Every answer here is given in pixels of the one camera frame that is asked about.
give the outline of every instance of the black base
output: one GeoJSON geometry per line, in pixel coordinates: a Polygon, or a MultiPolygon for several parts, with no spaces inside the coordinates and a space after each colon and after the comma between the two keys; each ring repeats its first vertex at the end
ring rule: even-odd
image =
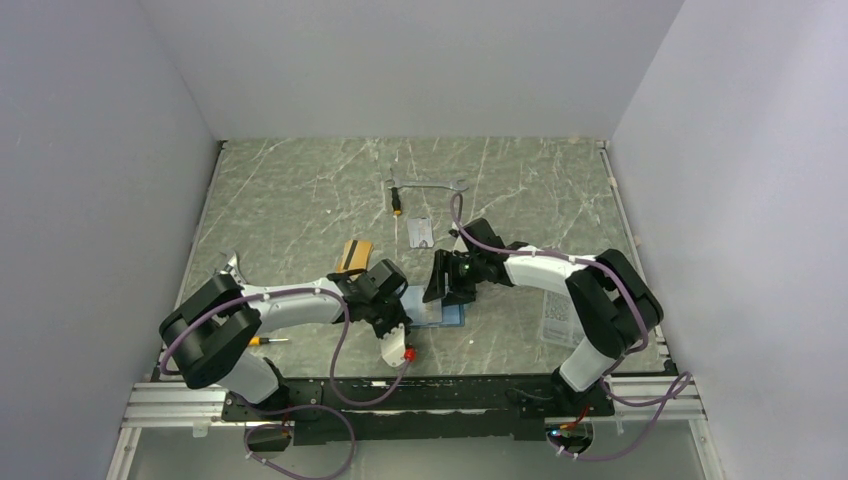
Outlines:
{"type": "MultiPolygon", "coordinates": [[[[312,382],[297,382],[296,384],[289,383],[289,405],[310,405],[321,404],[323,399],[321,385],[312,382]]],[[[295,422],[312,422],[318,420],[321,412],[318,410],[300,410],[292,412],[289,418],[295,422]]],[[[263,416],[257,415],[245,407],[244,402],[239,397],[228,392],[224,399],[224,409],[221,411],[221,420],[225,422],[255,422],[261,420],[281,420],[283,415],[263,416]]]]}
{"type": "MultiPolygon", "coordinates": [[[[394,379],[341,379],[339,391],[351,400],[370,400],[386,391],[372,381],[391,384],[394,379]]],[[[361,413],[346,415],[356,430],[357,439],[392,440],[424,438],[463,438],[511,436],[515,440],[544,440],[546,417],[577,417],[580,409],[563,408],[552,400],[553,385],[548,374],[478,375],[461,377],[407,377],[398,389],[376,407],[351,407],[343,403],[328,385],[328,379],[289,379],[286,381],[293,405],[316,403],[337,410],[401,410],[398,415],[361,413]],[[484,413],[430,414],[412,411],[485,410],[484,413]]],[[[241,406],[224,407],[221,419],[227,422],[268,420],[241,406]]],[[[588,416],[612,416],[612,402],[605,397],[592,403],[588,416]]],[[[346,440],[347,430],[333,415],[317,410],[293,414],[296,445],[321,445],[346,440]]]]}

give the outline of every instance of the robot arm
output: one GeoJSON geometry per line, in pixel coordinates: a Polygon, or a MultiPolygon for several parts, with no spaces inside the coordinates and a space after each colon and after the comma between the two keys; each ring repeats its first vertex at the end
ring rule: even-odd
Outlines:
{"type": "MultiPolygon", "coordinates": [[[[505,247],[482,218],[469,222],[465,231],[496,249],[537,250],[519,242],[505,247]]],[[[564,408],[579,409],[604,397],[597,380],[641,338],[639,326],[624,299],[611,297],[614,283],[600,269],[581,263],[550,256],[493,253],[464,238],[461,241],[453,252],[436,252],[424,301],[442,298],[443,305],[474,301],[475,285],[482,281],[536,287],[570,296],[586,337],[554,370],[551,380],[555,398],[564,408]]],[[[659,324],[662,307],[620,251],[610,249],[598,256],[577,258],[592,260],[612,270],[634,300],[646,329],[650,331],[659,324]]]]}
{"type": "Polygon", "coordinates": [[[214,275],[159,326],[169,347],[204,314],[228,302],[256,297],[219,313],[221,323],[207,321],[186,336],[173,358],[189,388],[213,383],[242,395],[261,409],[288,404],[288,389],[279,370],[267,359],[245,354],[253,336],[306,323],[344,321],[347,304],[351,321],[366,320],[380,342],[383,359],[398,367],[405,361],[405,337],[411,322],[400,297],[407,281],[390,260],[382,260],[355,279],[330,274],[314,282],[279,287],[246,284],[235,264],[214,275]]]}

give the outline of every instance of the small screwdriver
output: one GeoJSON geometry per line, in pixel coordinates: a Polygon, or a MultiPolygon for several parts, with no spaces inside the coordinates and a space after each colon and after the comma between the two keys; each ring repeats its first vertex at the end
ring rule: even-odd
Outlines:
{"type": "Polygon", "coordinates": [[[401,214],[400,195],[397,193],[397,187],[392,187],[392,208],[395,211],[395,216],[401,214]]]}
{"type": "MultiPolygon", "coordinates": [[[[392,170],[392,169],[390,168],[390,169],[389,169],[389,172],[391,172],[391,174],[392,174],[392,180],[394,180],[394,178],[395,178],[395,172],[394,172],[394,170],[392,170]]],[[[391,191],[392,191],[392,210],[394,210],[394,212],[395,212],[395,217],[397,217],[398,215],[400,215],[401,213],[403,213],[403,211],[402,211],[402,210],[401,210],[401,208],[400,208],[400,195],[398,195],[398,193],[397,193],[397,187],[396,187],[396,186],[394,186],[394,187],[390,188],[389,190],[391,190],[391,191]]]]}
{"type": "Polygon", "coordinates": [[[268,343],[278,343],[278,342],[288,342],[288,338],[265,338],[265,337],[253,337],[250,339],[250,343],[247,344],[248,347],[256,347],[259,345],[265,345],[268,343]]]}

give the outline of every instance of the metal frame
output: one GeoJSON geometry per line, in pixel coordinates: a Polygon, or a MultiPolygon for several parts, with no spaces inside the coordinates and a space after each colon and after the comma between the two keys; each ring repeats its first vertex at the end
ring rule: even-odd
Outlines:
{"type": "MultiPolygon", "coordinates": [[[[598,154],[606,169],[610,186],[615,198],[616,206],[621,214],[624,224],[625,236],[628,239],[630,250],[635,263],[635,268],[644,279],[645,274],[642,262],[639,259],[637,245],[633,233],[627,222],[627,215],[618,191],[618,183],[613,176],[612,167],[609,162],[607,148],[608,141],[598,141],[596,144],[598,154]]],[[[218,179],[221,163],[223,161],[224,148],[219,153],[215,164],[210,184],[206,193],[200,218],[195,228],[189,259],[186,265],[177,301],[174,308],[178,307],[188,282],[189,269],[197,250],[201,227],[209,209],[212,192],[218,179]]],[[[671,359],[668,344],[662,329],[655,328],[656,339],[659,345],[660,356],[671,359]]],[[[668,376],[613,376],[610,379],[610,387],[618,396],[638,401],[664,395],[675,377],[668,376]]],[[[107,480],[125,480],[128,478],[135,451],[143,428],[191,428],[195,437],[203,437],[209,428],[246,428],[264,422],[223,422],[220,415],[224,406],[226,389],[222,387],[209,387],[203,390],[190,390],[181,381],[164,381],[157,383],[136,383],[130,394],[127,409],[124,413],[123,422],[118,436],[118,442],[112,455],[112,463],[109,466],[107,480]]],[[[616,415],[612,417],[594,417],[592,421],[616,422],[619,434],[623,432],[624,422],[644,422],[656,413],[656,406],[633,408],[616,403],[616,415]]],[[[374,411],[390,413],[389,410],[374,411]]],[[[567,422],[573,418],[557,417],[548,418],[549,423],[567,422]]],[[[709,424],[704,412],[701,397],[696,384],[686,387],[677,398],[669,400],[665,410],[660,417],[661,421],[687,421],[692,432],[701,467],[707,480],[724,480],[725,475],[721,467],[715,443],[709,430],[709,424]]]]}

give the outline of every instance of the marble tabletop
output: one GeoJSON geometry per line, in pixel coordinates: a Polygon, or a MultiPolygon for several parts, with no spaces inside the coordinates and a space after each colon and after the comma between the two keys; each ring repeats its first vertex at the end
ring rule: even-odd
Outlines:
{"type": "MultiPolygon", "coordinates": [[[[448,198],[442,189],[400,191],[396,221],[384,181],[403,177],[467,179],[463,221],[485,217],[506,243],[524,241],[572,254],[617,248],[628,256],[621,215],[594,140],[583,138],[287,138],[225,143],[185,297],[220,266],[222,249],[240,256],[254,285],[315,280],[334,271],[349,239],[374,244],[371,264],[393,260],[411,285],[425,285],[433,249],[411,249],[410,217],[429,217],[436,248],[450,249],[448,198]]],[[[571,349],[539,340],[543,292],[480,284],[465,326],[413,330],[418,351],[410,375],[549,373],[571,349]]],[[[287,377],[326,377],[341,326],[302,325],[274,332],[283,344],[252,347],[287,377]]],[[[656,343],[621,371],[662,369],[656,343]]],[[[339,376],[392,376],[371,327],[355,323],[339,376]]]]}

